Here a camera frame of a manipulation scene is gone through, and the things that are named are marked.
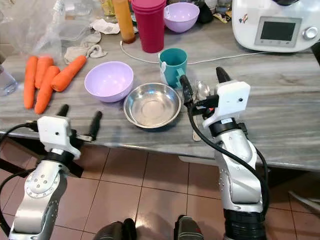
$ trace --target teal mug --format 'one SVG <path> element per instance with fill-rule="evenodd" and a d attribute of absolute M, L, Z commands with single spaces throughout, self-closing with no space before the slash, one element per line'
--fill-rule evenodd
<path fill-rule="evenodd" d="M 160 53 L 162 81 L 173 88 L 181 88 L 180 77 L 186 75 L 187 60 L 187 53 L 180 48 L 169 48 Z"/>

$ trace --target metal spoon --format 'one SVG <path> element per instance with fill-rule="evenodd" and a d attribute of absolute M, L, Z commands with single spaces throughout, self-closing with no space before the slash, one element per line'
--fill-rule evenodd
<path fill-rule="evenodd" d="M 204 82 L 199 81 L 196 85 L 196 88 L 195 88 L 195 99 L 196 100 L 204 100 L 209 95 L 210 95 L 210 87 L 207 84 L 205 84 Z M 194 124 L 196 125 L 196 127 L 198 128 L 198 122 L 197 122 L 196 116 L 193 116 L 193 121 L 194 121 Z M 193 130 L 192 138 L 195 142 L 201 141 L 201 138 L 199 137 L 199 135 L 196 133 L 195 130 Z"/>

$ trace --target orange carrot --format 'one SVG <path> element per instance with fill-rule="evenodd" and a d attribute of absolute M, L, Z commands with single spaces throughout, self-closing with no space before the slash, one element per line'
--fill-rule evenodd
<path fill-rule="evenodd" d="M 31 109 L 35 101 L 35 80 L 37 62 L 38 58 L 36 56 L 31 56 L 29 57 L 25 66 L 23 103 L 26 109 Z"/>
<path fill-rule="evenodd" d="M 60 69 L 57 66 L 50 66 L 45 72 L 40 90 L 36 96 L 36 104 L 34 107 L 36 114 L 42 114 L 45 111 L 53 92 L 51 87 L 52 79 L 59 73 Z"/>
<path fill-rule="evenodd" d="M 40 89 L 41 83 L 44 79 L 47 69 L 54 64 L 54 60 L 50 56 L 39 57 L 38 63 L 36 65 L 35 73 L 35 87 Z"/>
<path fill-rule="evenodd" d="M 57 76 L 54 77 L 51 87 L 58 92 L 65 90 L 77 72 L 79 72 L 84 66 L 86 60 L 87 58 L 85 56 L 78 56 L 73 62 L 70 63 L 69 66 L 67 66 Z"/>

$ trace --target red cup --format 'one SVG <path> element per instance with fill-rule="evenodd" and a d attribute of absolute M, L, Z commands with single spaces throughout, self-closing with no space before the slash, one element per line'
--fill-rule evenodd
<path fill-rule="evenodd" d="M 166 0 L 131 0 L 143 51 L 157 53 L 164 48 Z"/>

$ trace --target marble countertop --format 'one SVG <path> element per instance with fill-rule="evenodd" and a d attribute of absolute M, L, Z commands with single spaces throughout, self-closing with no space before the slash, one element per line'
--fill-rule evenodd
<path fill-rule="evenodd" d="M 102 58 L 90 58 L 64 92 L 56 92 L 45 111 L 54 115 L 62 104 L 69 104 L 68 117 L 72 128 L 86 133 L 95 111 L 102 111 L 103 118 L 96 145 L 126 147 L 181 156 L 212 159 L 214 150 L 204 142 L 194 142 L 186 108 L 174 122 L 146 130 L 127 121 L 123 101 L 103 103 L 93 98 L 84 86 L 86 74 L 94 66 L 108 61 L 122 61 L 134 72 L 133 87 L 160 82 L 159 66 L 144 63 L 125 55 L 119 42 L 120 35 L 104 35 L 101 46 L 108 51 Z M 183 34 L 166 31 L 165 48 L 181 48 L 188 54 L 189 62 L 224 56 L 251 53 L 241 47 L 232 33 L 232 25 L 215 20 L 206 25 L 195 25 Z M 124 45 L 133 56 L 157 61 L 158 54 L 145 53 L 139 37 Z M 25 59 L 13 55 L 3 63 L 5 69 L 19 82 L 11 95 L 0 97 L 0 132 L 26 120 L 36 120 L 33 110 L 24 109 L 23 81 Z M 202 80 L 212 89 L 218 83 L 215 68 L 223 67 L 229 75 L 251 85 L 248 107 L 241 116 L 250 140 L 274 167 L 320 171 L 320 67 L 310 50 L 294 54 L 266 53 L 232 59 L 222 59 L 187 66 L 190 80 Z M 209 131 L 202 129 L 207 136 Z M 27 129 L 13 133 L 22 138 L 37 138 Z"/>

